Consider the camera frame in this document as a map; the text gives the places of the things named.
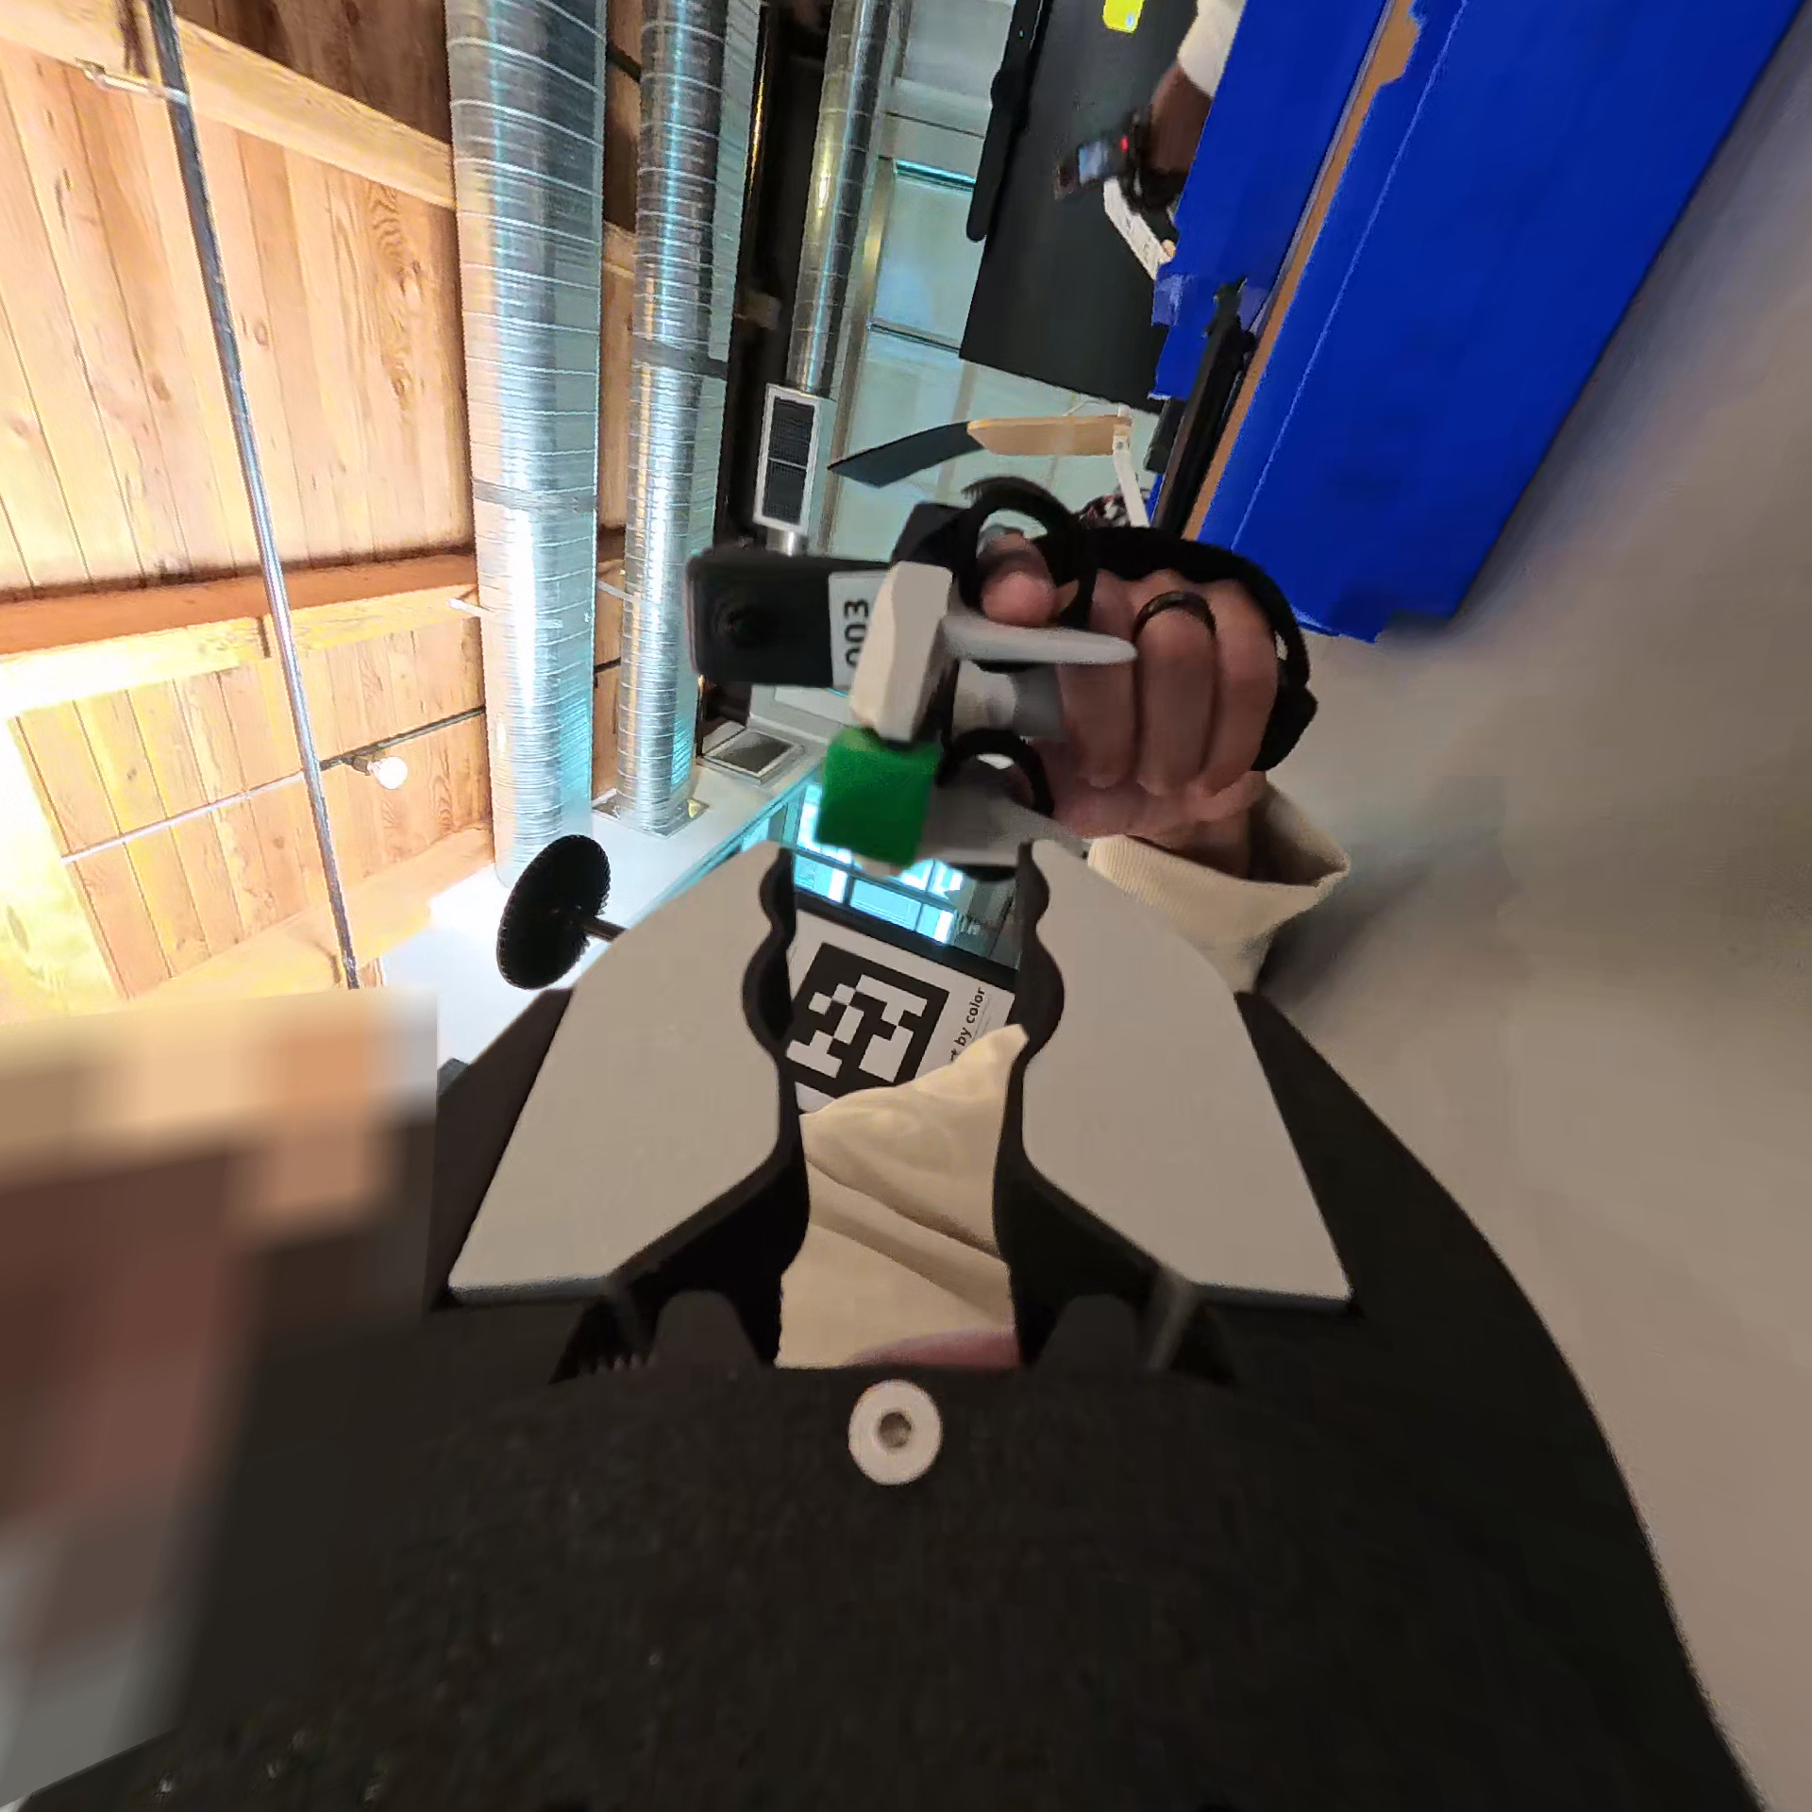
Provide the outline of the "black framed marker sign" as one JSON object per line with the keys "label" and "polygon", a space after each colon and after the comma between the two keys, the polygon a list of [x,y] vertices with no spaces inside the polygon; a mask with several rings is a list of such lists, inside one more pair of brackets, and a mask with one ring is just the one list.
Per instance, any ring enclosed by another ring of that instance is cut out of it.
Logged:
{"label": "black framed marker sign", "polygon": [[802,1113],[938,1073],[1013,1021],[1013,967],[797,895],[786,1073]]}

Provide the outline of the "black video bar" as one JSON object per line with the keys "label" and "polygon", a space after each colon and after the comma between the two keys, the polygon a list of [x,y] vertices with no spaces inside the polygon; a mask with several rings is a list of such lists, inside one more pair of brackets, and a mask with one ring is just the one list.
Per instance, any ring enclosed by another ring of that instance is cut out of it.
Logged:
{"label": "black video bar", "polygon": [[988,86],[988,122],[966,209],[969,243],[987,245],[991,237],[1013,165],[1013,149],[1028,124],[1049,14],[1052,2],[1013,4],[1003,57]]}

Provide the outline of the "black round ribbed disc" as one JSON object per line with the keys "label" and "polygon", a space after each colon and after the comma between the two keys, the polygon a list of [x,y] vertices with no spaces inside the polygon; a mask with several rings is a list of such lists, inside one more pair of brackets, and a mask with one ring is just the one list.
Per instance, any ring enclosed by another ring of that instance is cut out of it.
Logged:
{"label": "black round ribbed disc", "polygon": [[544,991],[610,946],[623,927],[604,918],[613,871],[601,842],[567,833],[539,850],[513,882],[498,920],[495,961],[510,986]]}

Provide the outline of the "blue plastic bin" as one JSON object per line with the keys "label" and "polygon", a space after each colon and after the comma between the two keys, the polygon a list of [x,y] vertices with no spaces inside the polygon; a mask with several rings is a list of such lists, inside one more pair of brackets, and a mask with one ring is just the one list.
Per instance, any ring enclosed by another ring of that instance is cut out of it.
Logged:
{"label": "blue plastic bin", "polygon": [[1458,612],[1802,14],[1415,6],[1205,536],[1363,643]]}
{"label": "blue plastic bin", "polygon": [[1176,57],[1210,94],[1184,191],[1175,254],[1154,284],[1165,331],[1151,394],[1184,397],[1203,364],[1217,293],[1239,289],[1255,329],[1378,34],[1381,2],[1196,6]]}

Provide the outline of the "green wooden cube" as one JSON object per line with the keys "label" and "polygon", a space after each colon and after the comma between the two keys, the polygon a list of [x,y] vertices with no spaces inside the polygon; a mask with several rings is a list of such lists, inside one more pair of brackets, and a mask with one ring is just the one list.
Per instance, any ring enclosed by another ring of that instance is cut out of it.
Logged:
{"label": "green wooden cube", "polygon": [[822,759],[814,843],[881,870],[910,870],[940,765],[936,741],[894,742],[847,726]]}

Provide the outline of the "silver ceiling duct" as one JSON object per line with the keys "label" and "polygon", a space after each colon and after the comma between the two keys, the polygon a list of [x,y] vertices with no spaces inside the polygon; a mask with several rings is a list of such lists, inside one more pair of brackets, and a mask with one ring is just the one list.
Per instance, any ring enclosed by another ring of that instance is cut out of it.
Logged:
{"label": "silver ceiling duct", "polygon": [[786,357],[787,386],[821,400],[832,397],[855,254],[867,223],[898,11],[895,2],[832,4]]}
{"label": "silver ceiling duct", "polygon": [[604,10],[448,2],[491,827],[504,881],[594,803]]}
{"label": "silver ceiling duct", "polygon": [[730,20],[724,2],[643,14],[618,816],[658,838],[689,820],[695,759],[686,568],[703,525],[702,443],[724,389],[712,329]]}

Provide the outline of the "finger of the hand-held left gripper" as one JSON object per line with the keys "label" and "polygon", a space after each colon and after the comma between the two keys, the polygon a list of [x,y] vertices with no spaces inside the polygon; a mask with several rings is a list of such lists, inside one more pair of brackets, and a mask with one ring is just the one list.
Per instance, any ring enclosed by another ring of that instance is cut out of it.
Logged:
{"label": "finger of the hand-held left gripper", "polygon": [[1062,735],[1060,676],[1132,668],[1132,641],[1066,627],[1008,627],[969,606],[956,576],[891,568],[852,670],[852,723],[882,742],[964,734]]}
{"label": "finger of the hand-held left gripper", "polygon": [[961,772],[935,783],[912,864],[975,879],[1013,877],[1021,853],[1036,843],[1055,843],[1077,859],[1088,855],[1086,840],[1033,809],[1021,772]]}

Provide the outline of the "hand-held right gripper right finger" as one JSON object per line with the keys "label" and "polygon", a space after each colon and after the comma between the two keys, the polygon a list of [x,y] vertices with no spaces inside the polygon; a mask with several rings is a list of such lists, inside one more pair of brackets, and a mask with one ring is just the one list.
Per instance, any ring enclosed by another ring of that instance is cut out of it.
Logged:
{"label": "hand-held right gripper right finger", "polygon": [[1024,1358],[1072,1303],[1167,1367],[1203,1307],[1343,1317],[1354,1283],[1239,1009],[1157,911],[1055,842],[1018,853],[993,1234]]}

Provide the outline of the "person's left forearm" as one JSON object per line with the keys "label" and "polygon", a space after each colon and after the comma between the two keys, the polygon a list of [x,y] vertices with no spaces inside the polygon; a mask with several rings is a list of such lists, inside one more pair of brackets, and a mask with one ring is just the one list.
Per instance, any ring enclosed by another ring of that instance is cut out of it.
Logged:
{"label": "person's left forearm", "polygon": [[1234,991],[1254,991],[1285,927],[1348,879],[1348,853],[1301,804],[1264,786],[1237,822],[1191,847],[1096,840],[1088,866],[1167,921]]}

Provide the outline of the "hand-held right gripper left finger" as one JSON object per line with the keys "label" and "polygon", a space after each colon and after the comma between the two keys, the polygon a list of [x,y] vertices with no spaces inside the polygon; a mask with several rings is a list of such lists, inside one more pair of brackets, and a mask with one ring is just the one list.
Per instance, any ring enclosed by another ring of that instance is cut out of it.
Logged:
{"label": "hand-held right gripper left finger", "polygon": [[809,1225],[786,1073],[795,859],[731,857],[637,926],[565,1005],[450,1266],[464,1307],[602,1305],[651,1353],[669,1303],[717,1297],[779,1358]]}

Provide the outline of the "black wall screen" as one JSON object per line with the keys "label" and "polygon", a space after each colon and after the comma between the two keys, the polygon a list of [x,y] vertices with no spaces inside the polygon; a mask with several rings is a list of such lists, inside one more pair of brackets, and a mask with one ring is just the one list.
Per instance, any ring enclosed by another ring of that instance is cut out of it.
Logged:
{"label": "black wall screen", "polygon": [[1135,34],[1103,2],[1052,2],[1028,124],[981,246],[963,357],[971,364],[1149,405],[1165,331],[1153,281],[1098,194],[1054,197],[1060,162],[1144,106],[1193,24],[1193,2],[1151,2]]}

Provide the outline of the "black device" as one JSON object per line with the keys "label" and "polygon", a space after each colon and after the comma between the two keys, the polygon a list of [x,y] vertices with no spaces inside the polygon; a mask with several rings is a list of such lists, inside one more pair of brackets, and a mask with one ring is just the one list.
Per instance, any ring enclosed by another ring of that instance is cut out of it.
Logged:
{"label": "black device", "polygon": [[1193,386],[1184,400],[1165,402],[1149,447],[1149,471],[1154,478],[1149,523],[1167,536],[1186,531],[1254,361],[1255,333],[1240,315],[1244,291],[1244,279],[1216,291],[1216,310]]}

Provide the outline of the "thin metal conduit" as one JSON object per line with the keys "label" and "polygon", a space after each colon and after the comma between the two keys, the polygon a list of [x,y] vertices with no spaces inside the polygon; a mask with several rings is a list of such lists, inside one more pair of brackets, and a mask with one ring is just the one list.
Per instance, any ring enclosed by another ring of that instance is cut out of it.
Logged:
{"label": "thin metal conduit", "polygon": [[361,964],[347,911],[344,871],[333,842],[333,822],[326,799],[326,771],[318,754],[311,728],[311,712],[303,678],[300,647],[289,609],[288,576],[280,559],[277,521],[265,487],[265,472],[260,456],[253,405],[244,386],[242,348],[236,329],[236,309],[225,277],[221,235],[211,207],[211,191],[196,130],[196,106],[191,74],[179,34],[179,17],[173,2],[146,4],[152,34],[152,51],[159,72],[159,89],[168,115],[173,153],[184,188],[188,226],[196,252],[196,272],[211,322],[211,341],[218,361],[223,397],[233,431],[233,447],[242,474],[242,491],[253,521],[260,555],[265,615],[277,639],[279,668],[285,686],[292,735],[296,741],[303,786],[310,801],[316,848],[325,875],[325,895],[333,927],[333,976],[347,991],[361,991]]}

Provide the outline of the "white air vent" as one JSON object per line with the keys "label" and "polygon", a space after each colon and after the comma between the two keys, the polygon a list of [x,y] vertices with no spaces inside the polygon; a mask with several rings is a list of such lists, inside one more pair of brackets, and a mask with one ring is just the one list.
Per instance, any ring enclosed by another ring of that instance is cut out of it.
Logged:
{"label": "white air vent", "polygon": [[807,537],[814,525],[829,397],[768,384],[756,468],[753,521],[764,531]]}

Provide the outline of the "person's left hand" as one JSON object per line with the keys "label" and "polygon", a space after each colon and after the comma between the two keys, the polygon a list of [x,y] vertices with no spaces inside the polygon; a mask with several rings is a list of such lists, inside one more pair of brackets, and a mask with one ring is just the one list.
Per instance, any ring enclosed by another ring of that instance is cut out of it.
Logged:
{"label": "person's left hand", "polygon": [[1088,629],[1135,659],[1058,673],[1062,735],[1041,747],[1058,820],[1247,877],[1280,678],[1261,604],[1234,580],[1098,573]]}

